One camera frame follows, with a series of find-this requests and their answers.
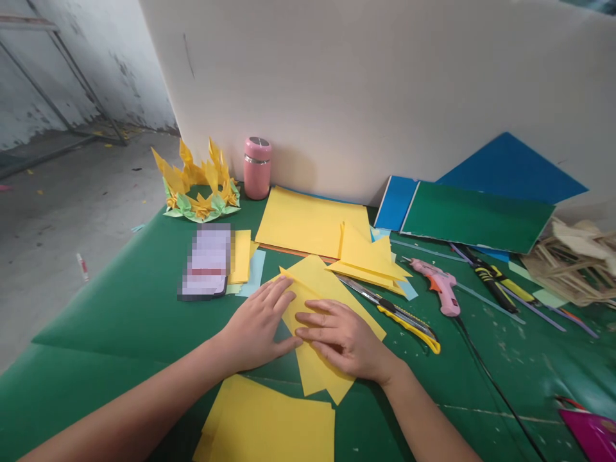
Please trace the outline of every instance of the metal rack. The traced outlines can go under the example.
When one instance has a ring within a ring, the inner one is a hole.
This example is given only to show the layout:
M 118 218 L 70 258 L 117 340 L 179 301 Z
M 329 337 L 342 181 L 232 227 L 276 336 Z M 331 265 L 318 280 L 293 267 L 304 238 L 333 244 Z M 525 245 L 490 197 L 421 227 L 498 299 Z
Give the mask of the metal rack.
M 128 143 L 126 139 L 124 139 L 122 133 L 116 125 L 116 122 L 109 116 L 109 113 L 105 110 L 102 105 L 100 99 L 98 99 L 96 93 L 90 86 L 90 83 L 87 81 L 86 77 L 83 75 L 81 69 L 77 65 L 75 59 L 73 58 L 71 52 L 66 48 L 64 41 L 60 38 L 60 28 L 53 22 L 43 18 L 43 17 L 23 17 L 23 16 L 11 16 L 11 15 L 0 15 L 0 30 L 27 30 L 27 31 L 43 31 L 49 35 L 49 38 L 56 46 L 69 68 L 75 75 L 75 78 L 79 81 L 80 85 L 83 87 L 86 95 L 88 95 L 89 99 L 94 103 L 96 108 L 100 111 L 101 115 L 109 121 L 111 127 L 115 131 L 117 138 L 115 137 L 107 137 L 104 135 L 95 135 L 93 133 L 86 133 L 76 130 L 70 122 L 64 117 L 61 113 L 60 109 L 53 103 L 51 98 L 45 93 L 43 88 L 39 85 L 39 83 L 34 79 L 32 74 L 28 71 L 26 66 L 19 60 L 19 58 L 11 52 L 9 47 L 2 41 L 0 37 L 0 48 L 8 55 L 11 61 L 17 66 L 17 68 L 23 73 L 23 75 L 28 79 L 28 81 L 32 84 L 35 90 L 40 94 L 40 96 L 45 100 L 45 102 L 49 105 L 49 107 L 53 110 L 53 112 L 58 116 L 58 118 L 62 121 L 62 123 L 66 126 L 68 132 L 72 135 L 79 136 L 80 139 L 77 142 L 70 143 L 66 146 L 62 146 L 59 149 L 56 149 L 52 152 L 46 153 L 43 156 L 39 156 L 37 158 L 29 159 L 24 162 L 20 162 L 16 165 L 9 166 L 8 168 L 4 168 L 0 171 L 0 178 L 4 178 L 6 176 L 12 175 L 16 172 L 25 170 L 34 165 L 40 164 L 42 162 L 46 162 L 47 160 L 51 160 L 52 158 L 58 157 L 64 153 L 67 153 L 73 148 L 77 146 L 83 146 L 86 143 L 92 141 L 102 141 L 105 143 L 116 144 L 120 146 L 127 146 Z

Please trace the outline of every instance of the green cutting mat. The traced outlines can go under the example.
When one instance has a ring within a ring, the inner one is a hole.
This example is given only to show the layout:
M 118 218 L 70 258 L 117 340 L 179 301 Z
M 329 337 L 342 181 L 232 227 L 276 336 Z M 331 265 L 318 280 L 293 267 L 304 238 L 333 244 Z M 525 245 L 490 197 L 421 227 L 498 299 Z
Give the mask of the green cutting mat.
M 225 217 L 236 229 L 259 228 L 266 201 L 242 197 L 242 210 Z M 179 302 L 177 284 L 197 225 L 169 218 L 161 210 L 114 261 L 76 295 L 67 309 L 34 339 L 0 377 L 0 461 L 14 460 L 60 429 L 176 361 L 217 333 L 244 301 L 224 296 L 209 302 Z M 375 209 L 369 209 L 372 218 Z M 451 254 L 445 243 L 394 236 L 398 257 L 431 262 L 489 298 L 467 264 L 421 252 L 416 245 Z M 489 264 L 502 263 L 489 256 Z M 301 257 L 266 250 L 263 281 Z M 535 461 L 509 410 L 474 361 L 455 323 L 439 312 L 429 281 L 415 273 L 418 297 L 388 294 L 399 306 L 437 332 L 443 350 L 432 354 L 416 337 L 356 295 L 386 330 L 384 339 L 413 369 L 423 386 L 486 461 Z M 511 278 L 534 291 L 534 283 Z M 574 324 L 548 314 L 567 328 L 559 332 L 528 310 L 519 325 L 476 298 L 454 289 L 462 317 L 483 359 L 505 395 L 540 444 L 548 460 L 582 462 L 584 456 L 562 424 L 553 396 L 580 401 L 591 412 L 616 418 L 616 334 L 605 329 L 616 312 L 593 304 L 567 306 L 599 333 L 595 340 Z M 281 323 L 280 340 L 289 335 Z M 295 355 L 288 354 L 248 375 L 289 396 L 302 397 Z M 152 459 L 190 461 L 218 389 L 212 390 L 169 433 Z M 326 393 L 311 399 L 329 401 Z M 358 380 L 336 406 L 336 461 L 412 460 L 382 391 Z
M 528 253 L 554 205 L 420 182 L 402 232 Z

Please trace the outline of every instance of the pink thermos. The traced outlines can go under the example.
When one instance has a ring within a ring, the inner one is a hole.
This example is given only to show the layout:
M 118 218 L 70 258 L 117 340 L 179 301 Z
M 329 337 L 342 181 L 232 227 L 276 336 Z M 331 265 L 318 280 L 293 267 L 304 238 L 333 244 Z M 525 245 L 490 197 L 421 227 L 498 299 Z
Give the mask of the pink thermos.
M 259 137 L 244 144 L 244 190 L 253 200 L 265 199 L 270 192 L 271 144 Z

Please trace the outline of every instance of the pink glue gun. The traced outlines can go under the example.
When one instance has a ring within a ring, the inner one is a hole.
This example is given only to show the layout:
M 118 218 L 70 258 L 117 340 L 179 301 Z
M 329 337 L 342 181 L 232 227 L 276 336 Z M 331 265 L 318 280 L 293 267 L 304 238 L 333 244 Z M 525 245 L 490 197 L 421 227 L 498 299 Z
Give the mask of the pink glue gun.
M 457 284 L 456 278 L 449 273 L 444 273 L 436 266 L 418 259 L 405 259 L 415 271 L 423 274 L 430 280 L 430 290 L 437 291 L 441 299 L 441 313 L 454 317 L 460 314 L 460 305 L 456 300 L 452 287 Z

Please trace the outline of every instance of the power cord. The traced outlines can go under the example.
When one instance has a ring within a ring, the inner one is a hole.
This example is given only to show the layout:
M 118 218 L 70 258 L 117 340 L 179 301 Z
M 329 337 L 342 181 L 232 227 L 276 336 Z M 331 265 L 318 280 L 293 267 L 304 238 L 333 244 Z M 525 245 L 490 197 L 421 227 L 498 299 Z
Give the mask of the power cord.
M 541 450 L 539 449 L 539 446 L 537 445 L 537 443 L 535 443 L 533 437 L 531 436 L 529 431 L 526 429 L 526 426 L 522 422 L 522 419 L 520 419 L 520 417 L 518 416 L 517 412 L 515 412 L 513 410 L 513 407 L 511 406 L 509 401 L 507 401 L 507 398 L 505 398 L 505 394 L 502 392 L 501 387 L 499 387 L 499 385 L 496 383 L 496 381 L 492 377 L 492 374 L 490 373 L 490 371 L 486 367 L 485 363 L 483 362 L 483 359 L 481 359 L 481 355 L 479 354 L 479 351 L 477 351 L 477 347 L 475 346 L 473 341 L 470 339 L 470 335 L 468 335 L 468 331 L 466 330 L 466 327 L 464 326 L 464 323 L 462 322 L 462 319 L 459 316 L 456 316 L 454 319 L 458 323 L 459 328 L 462 330 L 462 333 L 464 334 L 464 337 L 466 337 L 466 340 L 468 341 L 468 344 L 471 346 L 471 349 L 472 349 L 473 353 L 475 354 L 475 357 L 477 358 L 477 361 L 479 361 L 479 364 L 481 364 L 481 367 L 483 368 L 484 372 L 486 373 L 486 375 L 490 379 L 490 382 L 492 382 L 492 385 L 494 385 L 494 388 L 496 388 L 496 391 L 499 392 L 499 395 L 502 398 L 502 400 L 505 401 L 505 404 L 507 405 L 507 407 L 511 411 L 511 414 L 513 414 L 513 417 L 518 422 L 520 428 L 522 429 L 522 431 L 526 435 L 526 438 L 528 439 L 528 442 L 531 444 L 531 446 L 533 447 L 533 449 L 535 450 L 535 452 L 537 453 L 539 458 L 542 460 L 542 462 L 547 462 L 547 459 L 542 454 Z

